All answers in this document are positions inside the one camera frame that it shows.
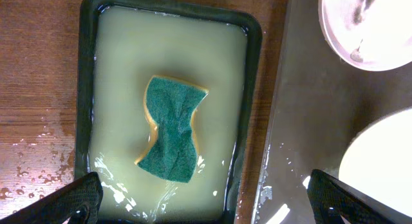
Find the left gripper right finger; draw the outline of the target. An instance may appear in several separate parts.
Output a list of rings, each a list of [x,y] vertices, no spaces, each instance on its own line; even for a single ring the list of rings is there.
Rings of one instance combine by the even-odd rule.
[[[319,169],[310,175],[307,194],[317,224],[411,223],[411,217]]]

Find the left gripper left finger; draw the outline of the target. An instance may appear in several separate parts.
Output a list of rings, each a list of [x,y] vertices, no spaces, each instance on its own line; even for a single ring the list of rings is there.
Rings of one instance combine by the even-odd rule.
[[[3,218],[1,223],[96,223],[102,199],[101,182],[92,172]]]

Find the green and yellow sponge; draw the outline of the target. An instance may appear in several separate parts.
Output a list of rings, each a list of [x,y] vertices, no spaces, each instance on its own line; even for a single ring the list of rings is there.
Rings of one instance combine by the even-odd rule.
[[[163,180],[189,182],[198,157],[192,125],[197,108],[208,93],[184,80],[152,76],[144,93],[149,146],[135,164]]]

